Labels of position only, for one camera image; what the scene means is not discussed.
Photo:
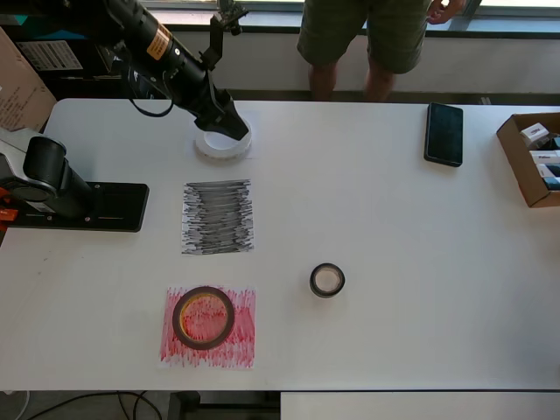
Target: person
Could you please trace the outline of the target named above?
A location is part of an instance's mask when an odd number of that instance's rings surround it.
[[[387,100],[396,74],[412,70],[419,58],[426,22],[443,24],[465,0],[305,0],[297,49],[310,64],[309,84],[315,101],[329,101],[336,67],[367,20],[368,62],[365,98]]]

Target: white table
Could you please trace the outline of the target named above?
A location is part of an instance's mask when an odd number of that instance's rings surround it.
[[[553,108],[464,107],[453,169],[423,160],[424,105],[237,107],[258,114],[258,157],[212,167],[179,109],[57,105],[46,134],[71,166],[150,198],[138,234],[8,231],[0,389],[558,388],[560,208],[527,208],[495,136]],[[183,183],[242,178],[255,251],[181,255]],[[309,290],[323,262],[346,274],[333,299]],[[169,284],[255,286],[255,368],[159,368]]]
[[[560,395],[523,392],[282,393],[282,420],[557,420]]]

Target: shorts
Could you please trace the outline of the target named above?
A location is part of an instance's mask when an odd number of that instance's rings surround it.
[[[420,59],[431,0],[305,0],[297,49],[308,63],[339,60],[367,21],[367,51],[394,74]]]

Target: smartphone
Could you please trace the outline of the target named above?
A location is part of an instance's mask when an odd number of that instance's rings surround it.
[[[453,167],[463,163],[463,109],[431,103],[423,158]]]

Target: label sticker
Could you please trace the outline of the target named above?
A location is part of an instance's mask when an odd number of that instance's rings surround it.
[[[35,208],[35,210],[39,210],[41,213],[54,213],[54,210],[52,210],[45,203],[36,203],[33,201],[26,201],[26,203],[29,204],[31,207]]]
[[[40,72],[84,68],[66,41],[18,42],[17,45],[35,70]]]
[[[165,49],[169,45],[169,41],[172,38],[172,34],[167,31],[167,28],[162,24],[157,26],[157,32],[154,39],[151,41],[150,46],[146,50],[149,55],[154,59],[160,60],[165,53]]]

